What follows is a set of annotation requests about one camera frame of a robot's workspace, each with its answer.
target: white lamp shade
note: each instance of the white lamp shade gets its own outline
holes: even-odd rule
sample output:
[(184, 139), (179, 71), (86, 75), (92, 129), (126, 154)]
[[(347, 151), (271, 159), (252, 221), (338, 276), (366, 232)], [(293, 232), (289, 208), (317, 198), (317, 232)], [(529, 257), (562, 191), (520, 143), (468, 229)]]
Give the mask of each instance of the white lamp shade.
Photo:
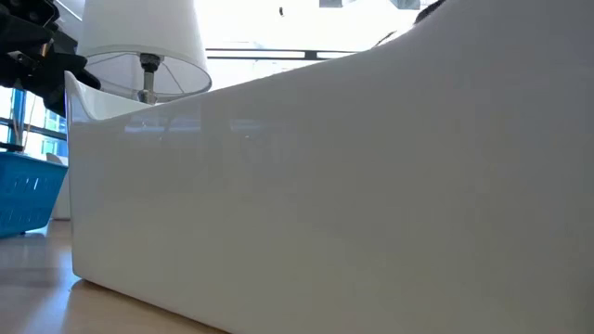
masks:
[(141, 53), (162, 59), (154, 84), (160, 102), (212, 85), (194, 0), (86, 0), (83, 25), (78, 54), (106, 92), (136, 98), (144, 82)]

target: glossy white surface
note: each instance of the glossy white surface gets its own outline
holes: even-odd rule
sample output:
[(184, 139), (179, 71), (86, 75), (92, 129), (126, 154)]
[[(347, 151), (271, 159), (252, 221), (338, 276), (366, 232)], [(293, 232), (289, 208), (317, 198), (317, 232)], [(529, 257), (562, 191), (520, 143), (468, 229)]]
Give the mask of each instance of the glossy white surface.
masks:
[(210, 94), (89, 93), (102, 121), (69, 77), (75, 272), (236, 333), (591, 333), (594, 3), (573, 6), (450, 0)]
[[(68, 166), (68, 158), (59, 157), (52, 153), (46, 154), (47, 160), (55, 163)], [(54, 211), (52, 211), (52, 219), (54, 220), (70, 220), (71, 219), (71, 186), (70, 177), (66, 173), (62, 188), (59, 191), (56, 204), (54, 204)]]

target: lamp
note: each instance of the lamp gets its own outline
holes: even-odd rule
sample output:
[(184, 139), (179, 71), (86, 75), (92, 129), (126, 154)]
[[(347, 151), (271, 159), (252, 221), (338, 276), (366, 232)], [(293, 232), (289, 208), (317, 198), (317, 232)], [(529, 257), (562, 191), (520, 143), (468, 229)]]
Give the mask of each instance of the lamp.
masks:
[(155, 104), (208, 91), (194, 0), (86, 0), (78, 54), (103, 90)]

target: floor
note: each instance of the floor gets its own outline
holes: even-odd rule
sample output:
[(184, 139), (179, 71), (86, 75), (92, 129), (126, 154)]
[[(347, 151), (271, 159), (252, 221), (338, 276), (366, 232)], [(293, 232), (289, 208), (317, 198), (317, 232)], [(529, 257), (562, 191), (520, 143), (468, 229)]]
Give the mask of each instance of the floor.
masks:
[(0, 332), (220, 334), (72, 273), (70, 222), (0, 239)]

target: lamp stem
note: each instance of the lamp stem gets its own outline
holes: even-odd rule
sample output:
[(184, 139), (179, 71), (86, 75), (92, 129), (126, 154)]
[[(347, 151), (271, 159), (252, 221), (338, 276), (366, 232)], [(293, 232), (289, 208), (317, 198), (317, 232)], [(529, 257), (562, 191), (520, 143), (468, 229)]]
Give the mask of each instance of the lamp stem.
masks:
[(161, 65), (161, 58), (152, 54), (140, 54), (140, 65), (145, 71), (144, 89), (138, 92), (138, 100), (143, 103), (155, 105), (157, 97), (155, 96), (155, 72)]

